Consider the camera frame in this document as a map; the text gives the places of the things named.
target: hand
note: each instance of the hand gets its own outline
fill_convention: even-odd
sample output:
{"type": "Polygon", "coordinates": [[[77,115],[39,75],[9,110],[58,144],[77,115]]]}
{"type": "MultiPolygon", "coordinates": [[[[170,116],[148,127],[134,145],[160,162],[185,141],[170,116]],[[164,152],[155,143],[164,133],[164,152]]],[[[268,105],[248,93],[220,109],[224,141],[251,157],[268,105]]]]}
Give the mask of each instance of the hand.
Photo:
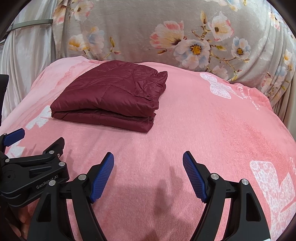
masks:
{"type": "Polygon", "coordinates": [[[27,239],[29,226],[31,222],[31,216],[28,212],[28,207],[20,208],[18,211],[18,218],[21,221],[21,230],[19,230],[17,227],[10,224],[12,230],[16,233],[18,237],[23,237],[24,239],[27,239]]]}

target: metal screw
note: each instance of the metal screw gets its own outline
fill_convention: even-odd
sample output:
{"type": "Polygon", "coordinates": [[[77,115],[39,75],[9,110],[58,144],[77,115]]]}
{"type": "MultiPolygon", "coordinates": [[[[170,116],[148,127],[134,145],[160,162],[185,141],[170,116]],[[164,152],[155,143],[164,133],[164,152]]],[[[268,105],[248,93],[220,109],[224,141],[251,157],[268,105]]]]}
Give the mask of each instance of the metal screw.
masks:
{"type": "Polygon", "coordinates": [[[247,179],[243,179],[243,180],[242,180],[242,184],[244,184],[244,185],[248,185],[248,184],[249,184],[249,181],[248,181],[247,179]]]}
{"type": "Polygon", "coordinates": [[[214,180],[218,180],[219,179],[219,175],[216,173],[211,174],[211,178],[214,180]]]}
{"type": "Polygon", "coordinates": [[[56,184],[56,181],[55,180],[51,180],[49,183],[48,183],[50,186],[54,186],[56,184]]]}
{"type": "Polygon", "coordinates": [[[80,181],[83,181],[83,180],[86,179],[86,175],[85,175],[85,174],[81,174],[81,175],[79,175],[78,179],[79,179],[80,181]]]}

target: bed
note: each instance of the bed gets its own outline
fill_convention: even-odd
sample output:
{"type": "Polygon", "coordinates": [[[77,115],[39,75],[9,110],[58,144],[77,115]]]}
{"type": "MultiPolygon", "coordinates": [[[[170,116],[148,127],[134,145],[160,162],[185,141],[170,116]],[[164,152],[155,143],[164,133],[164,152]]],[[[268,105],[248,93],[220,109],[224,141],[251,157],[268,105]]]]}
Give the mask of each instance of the bed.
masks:
{"type": "Polygon", "coordinates": [[[269,98],[273,111],[296,137],[296,39],[291,14],[281,5],[275,5],[280,13],[266,0],[186,0],[186,4],[175,0],[32,0],[19,5],[28,2],[0,42],[0,72],[10,75],[2,119],[51,62],[85,56],[160,62],[255,87],[269,98]],[[244,39],[244,54],[234,54],[237,38],[244,39]],[[190,51],[178,54],[180,48],[201,39],[210,41],[210,50],[202,54],[211,53],[208,65],[191,58],[190,51]]]}
{"type": "MultiPolygon", "coordinates": [[[[177,241],[190,240],[204,208],[182,165],[182,155],[189,150],[198,162],[226,180],[250,181],[271,240],[276,241],[296,213],[296,143],[270,100],[256,88],[230,84],[213,73],[143,62],[168,72],[167,89],[147,134],[51,118],[50,105],[59,94],[103,62],[76,56],[45,68],[0,127],[2,133],[18,128],[26,132],[6,154],[40,154],[63,137],[61,159],[73,179],[112,152],[114,169],[102,197],[93,205],[107,239],[177,241]]],[[[29,206],[31,213],[35,205],[29,206]]],[[[78,241],[70,201],[68,207],[78,241]]],[[[216,240],[222,238],[228,209],[226,205],[216,240]]]]}

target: quilted fabric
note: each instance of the quilted fabric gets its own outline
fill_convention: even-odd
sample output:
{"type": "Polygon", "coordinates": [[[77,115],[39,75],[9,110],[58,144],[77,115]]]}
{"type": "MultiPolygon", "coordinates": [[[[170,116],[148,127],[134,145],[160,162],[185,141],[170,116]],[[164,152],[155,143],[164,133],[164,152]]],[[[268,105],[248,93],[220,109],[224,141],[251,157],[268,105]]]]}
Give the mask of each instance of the quilted fabric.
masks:
{"type": "Polygon", "coordinates": [[[148,132],[167,77],[144,65],[102,63],[65,88],[50,106],[52,117],[148,132]]]}

